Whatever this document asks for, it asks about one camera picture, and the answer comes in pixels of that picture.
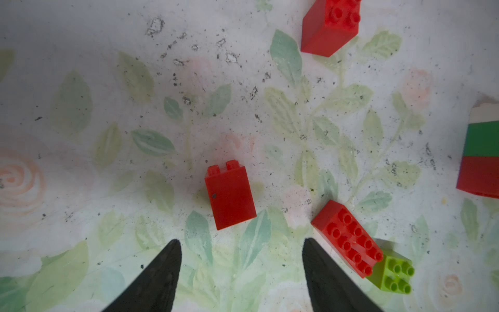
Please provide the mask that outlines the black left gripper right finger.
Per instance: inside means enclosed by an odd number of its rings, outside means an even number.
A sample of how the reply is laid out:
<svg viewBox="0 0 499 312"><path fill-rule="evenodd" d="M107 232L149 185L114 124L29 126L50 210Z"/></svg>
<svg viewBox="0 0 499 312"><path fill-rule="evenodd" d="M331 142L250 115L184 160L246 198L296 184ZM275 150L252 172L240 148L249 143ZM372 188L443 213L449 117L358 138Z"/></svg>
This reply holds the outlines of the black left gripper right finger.
<svg viewBox="0 0 499 312"><path fill-rule="evenodd" d="M380 311L313 238L302 249L311 305L318 311Z"/></svg>

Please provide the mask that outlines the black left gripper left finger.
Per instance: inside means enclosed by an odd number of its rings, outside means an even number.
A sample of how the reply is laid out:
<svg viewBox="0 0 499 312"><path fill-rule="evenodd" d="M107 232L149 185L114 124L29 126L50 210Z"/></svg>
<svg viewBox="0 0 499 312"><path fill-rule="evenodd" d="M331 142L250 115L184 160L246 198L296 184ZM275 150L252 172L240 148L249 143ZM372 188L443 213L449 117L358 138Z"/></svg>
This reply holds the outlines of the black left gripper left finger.
<svg viewBox="0 0 499 312"><path fill-rule="evenodd" d="M181 243L171 240L105 311L171 311L181 270Z"/></svg>

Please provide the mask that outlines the long red lego brick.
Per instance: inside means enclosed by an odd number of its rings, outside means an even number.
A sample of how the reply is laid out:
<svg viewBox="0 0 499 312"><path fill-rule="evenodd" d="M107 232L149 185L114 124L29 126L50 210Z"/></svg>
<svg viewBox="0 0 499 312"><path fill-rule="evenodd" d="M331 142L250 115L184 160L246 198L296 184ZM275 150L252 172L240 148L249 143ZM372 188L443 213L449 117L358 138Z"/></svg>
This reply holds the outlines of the long red lego brick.
<svg viewBox="0 0 499 312"><path fill-rule="evenodd" d="M383 260L381 248L343 204L330 200L311 225L361 278Z"/></svg>

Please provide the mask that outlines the small red lego brick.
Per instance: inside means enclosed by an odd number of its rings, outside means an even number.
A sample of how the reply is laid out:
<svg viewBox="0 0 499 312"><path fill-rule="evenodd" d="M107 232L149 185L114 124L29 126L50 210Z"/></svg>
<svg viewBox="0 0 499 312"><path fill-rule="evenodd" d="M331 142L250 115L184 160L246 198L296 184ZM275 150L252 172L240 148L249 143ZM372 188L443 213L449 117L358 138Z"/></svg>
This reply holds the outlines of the small red lego brick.
<svg viewBox="0 0 499 312"><path fill-rule="evenodd" d="M207 169L205 184L217 230L257 216L246 168L237 160Z"/></svg>

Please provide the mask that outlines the white lego brick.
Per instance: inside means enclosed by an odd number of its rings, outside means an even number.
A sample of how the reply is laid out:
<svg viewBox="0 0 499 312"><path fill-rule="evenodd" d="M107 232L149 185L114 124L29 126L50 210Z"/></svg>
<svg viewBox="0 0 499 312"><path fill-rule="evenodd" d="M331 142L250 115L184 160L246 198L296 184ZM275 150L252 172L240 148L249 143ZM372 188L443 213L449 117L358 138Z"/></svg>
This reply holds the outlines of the white lego brick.
<svg viewBox="0 0 499 312"><path fill-rule="evenodd" d="M469 124L499 121L499 103L482 103L470 111Z"/></svg>

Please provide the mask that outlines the red square lego brick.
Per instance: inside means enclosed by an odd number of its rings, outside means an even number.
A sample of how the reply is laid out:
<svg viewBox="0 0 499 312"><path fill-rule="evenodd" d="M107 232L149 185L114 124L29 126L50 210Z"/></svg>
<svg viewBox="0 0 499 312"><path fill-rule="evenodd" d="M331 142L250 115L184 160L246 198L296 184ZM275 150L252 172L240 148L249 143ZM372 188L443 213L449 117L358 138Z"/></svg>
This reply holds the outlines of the red square lego brick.
<svg viewBox="0 0 499 312"><path fill-rule="evenodd" d="M359 32L361 0L316 0L303 19L301 51L331 57Z"/></svg>

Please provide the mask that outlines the dark green lego brick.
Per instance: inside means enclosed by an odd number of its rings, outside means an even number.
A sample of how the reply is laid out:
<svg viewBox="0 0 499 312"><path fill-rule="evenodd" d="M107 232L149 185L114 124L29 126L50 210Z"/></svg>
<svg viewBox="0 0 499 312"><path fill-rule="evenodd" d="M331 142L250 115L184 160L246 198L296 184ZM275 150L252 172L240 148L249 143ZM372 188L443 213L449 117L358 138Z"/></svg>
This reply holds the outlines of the dark green lego brick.
<svg viewBox="0 0 499 312"><path fill-rule="evenodd" d="M463 155L465 157L499 156L499 121L470 123Z"/></svg>

